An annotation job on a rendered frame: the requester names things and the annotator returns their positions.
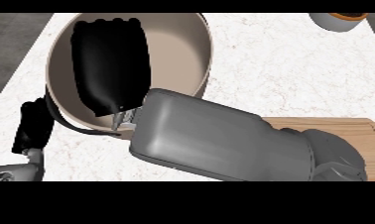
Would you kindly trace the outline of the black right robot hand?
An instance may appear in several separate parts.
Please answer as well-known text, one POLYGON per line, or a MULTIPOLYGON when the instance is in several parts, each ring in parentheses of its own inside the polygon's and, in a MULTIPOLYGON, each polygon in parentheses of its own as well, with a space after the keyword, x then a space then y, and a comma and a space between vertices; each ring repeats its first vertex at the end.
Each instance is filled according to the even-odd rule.
POLYGON ((71 36, 80 99, 98 117, 142 105, 151 87, 151 63, 141 21, 79 21, 71 36))

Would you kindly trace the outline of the wooden cutting board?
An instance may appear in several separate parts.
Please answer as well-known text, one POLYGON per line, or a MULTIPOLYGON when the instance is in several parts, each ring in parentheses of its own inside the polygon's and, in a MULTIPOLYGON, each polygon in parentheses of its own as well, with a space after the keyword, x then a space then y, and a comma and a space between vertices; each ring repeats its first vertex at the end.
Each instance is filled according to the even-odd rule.
POLYGON ((275 128, 317 129, 342 137, 365 159, 368 180, 375 181, 375 122, 368 118, 266 117, 275 128))

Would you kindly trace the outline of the grey cup with orange rim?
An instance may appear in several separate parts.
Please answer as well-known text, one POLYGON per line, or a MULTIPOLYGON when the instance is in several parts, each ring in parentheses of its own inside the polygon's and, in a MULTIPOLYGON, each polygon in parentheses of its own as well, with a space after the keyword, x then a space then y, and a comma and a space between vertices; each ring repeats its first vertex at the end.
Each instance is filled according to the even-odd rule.
POLYGON ((309 17, 322 29, 343 33, 359 25, 368 13, 311 13, 309 17))

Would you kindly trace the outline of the dark grey stovetop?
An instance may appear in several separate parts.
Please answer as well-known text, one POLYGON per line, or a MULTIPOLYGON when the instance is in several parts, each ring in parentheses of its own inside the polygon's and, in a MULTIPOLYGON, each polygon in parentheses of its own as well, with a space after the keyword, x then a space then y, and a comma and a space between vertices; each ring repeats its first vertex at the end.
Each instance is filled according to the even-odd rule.
POLYGON ((52 16, 52 13, 0 13, 0 91, 52 16))

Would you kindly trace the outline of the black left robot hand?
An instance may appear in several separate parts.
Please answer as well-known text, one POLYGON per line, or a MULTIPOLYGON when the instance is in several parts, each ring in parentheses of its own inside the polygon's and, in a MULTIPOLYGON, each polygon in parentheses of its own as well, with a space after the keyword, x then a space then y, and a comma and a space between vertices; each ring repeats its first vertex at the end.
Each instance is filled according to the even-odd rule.
POLYGON ((46 99, 39 98, 21 106, 21 124, 12 147, 14 154, 23 154, 30 149, 43 149, 49 143, 55 119, 51 115, 46 99))

